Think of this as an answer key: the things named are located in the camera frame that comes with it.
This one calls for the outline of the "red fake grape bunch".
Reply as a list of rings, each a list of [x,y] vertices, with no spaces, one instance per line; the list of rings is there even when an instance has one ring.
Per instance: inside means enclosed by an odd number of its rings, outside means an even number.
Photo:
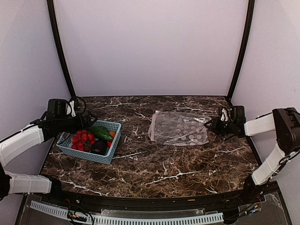
[[[87,130],[79,130],[71,138],[71,149],[90,152],[91,145],[96,142],[94,135]]]

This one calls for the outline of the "green fake vegetable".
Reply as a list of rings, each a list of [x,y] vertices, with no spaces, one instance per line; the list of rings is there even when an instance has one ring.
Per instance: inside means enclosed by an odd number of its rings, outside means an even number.
[[[92,133],[96,138],[103,139],[108,142],[113,141],[113,137],[110,135],[110,131],[103,126],[91,126],[87,128],[87,131]]]

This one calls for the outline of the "dark purple fake eggplant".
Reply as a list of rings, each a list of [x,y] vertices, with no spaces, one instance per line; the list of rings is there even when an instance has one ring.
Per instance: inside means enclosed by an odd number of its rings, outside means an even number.
[[[105,155],[108,148],[107,141],[98,139],[93,145],[91,145],[90,152],[97,155]]]

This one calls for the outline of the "orange yellow fake mango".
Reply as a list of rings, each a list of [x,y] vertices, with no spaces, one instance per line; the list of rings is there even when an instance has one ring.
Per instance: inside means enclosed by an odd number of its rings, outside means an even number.
[[[112,137],[115,137],[115,135],[116,135],[116,133],[115,133],[115,132],[113,132],[113,131],[112,131],[112,132],[110,132],[109,134],[110,134]]]

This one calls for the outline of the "clear zip top bag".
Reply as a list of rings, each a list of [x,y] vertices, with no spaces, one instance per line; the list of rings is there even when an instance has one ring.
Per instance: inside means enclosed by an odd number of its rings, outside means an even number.
[[[204,124],[211,117],[187,112],[155,111],[148,136],[151,141],[172,146],[204,145],[208,142]]]

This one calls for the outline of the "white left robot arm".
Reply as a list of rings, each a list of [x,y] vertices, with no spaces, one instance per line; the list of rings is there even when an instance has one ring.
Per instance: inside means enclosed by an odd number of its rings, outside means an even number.
[[[50,99],[47,111],[41,118],[32,121],[23,129],[0,142],[0,197],[11,194],[44,194],[55,204],[66,201],[61,182],[48,175],[27,175],[4,170],[7,164],[30,148],[55,138],[60,133],[73,134],[91,127],[97,116],[87,109],[77,110],[80,97]]]

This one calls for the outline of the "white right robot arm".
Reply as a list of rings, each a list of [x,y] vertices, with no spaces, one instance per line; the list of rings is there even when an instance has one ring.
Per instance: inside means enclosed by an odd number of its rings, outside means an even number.
[[[218,116],[204,126],[218,136],[255,137],[273,133],[274,148],[262,164],[247,177],[239,199],[250,203],[257,196],[258,187],[279,174],[285,165],[300,153],[300,113],[294,107],[275,108],[254,120],[247,120],[242,105],[220,107]]]

